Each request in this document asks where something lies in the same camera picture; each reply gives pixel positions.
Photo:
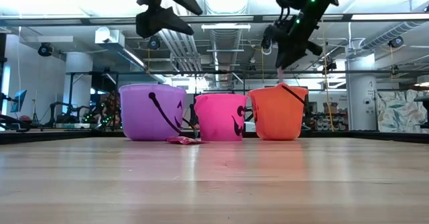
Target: wooden table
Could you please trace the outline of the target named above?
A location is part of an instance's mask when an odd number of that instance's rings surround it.
[[[429,146],[341,138],[0,146],[0,223],[429,223]]]

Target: purple bucket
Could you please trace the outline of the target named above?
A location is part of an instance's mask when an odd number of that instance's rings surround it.
[[[164,141],[177,137],[182,125],[186,91],[169,85],[128,85],[121,93],[125,136],[132,140]]]

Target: white column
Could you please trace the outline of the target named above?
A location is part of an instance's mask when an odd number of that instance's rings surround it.
[[[66,59],[66,73],[69,72],[89,72],[93,70],[93,58],[86,53],[70,52],[67,53]],[[73,90],[72,90],[72,104],[74,107],[89,106],[91,81],[93,77],[79,74],[74,75]],[[68,96],[70,92],[70,76],[66,75],[64,82],[64,98],[63,101],[68,103]]]
[[[347,59],[346,70],[375,70],[375,55]],[[374,74],[347,74],[350,130],[377,130]]]

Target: plastic bucket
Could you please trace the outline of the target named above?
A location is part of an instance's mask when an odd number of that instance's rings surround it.
[[[194,106],[203,141],[241,141],[247,96],[209,94],[196,97]]]
[[[284,83],[250,91],[257,135],[264,140],[296,139],[301,133],[307,94],[305,88]]]
[[[177,137],[186,91],[168,85],[128,85],[121,93],[124,134],[132,140],[164,141]]]

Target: orange bucket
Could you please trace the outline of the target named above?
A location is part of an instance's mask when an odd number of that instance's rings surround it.
[[[280,83],[249,91],[257,135],[264,140],[294,140],[301,134],[308,90]]]

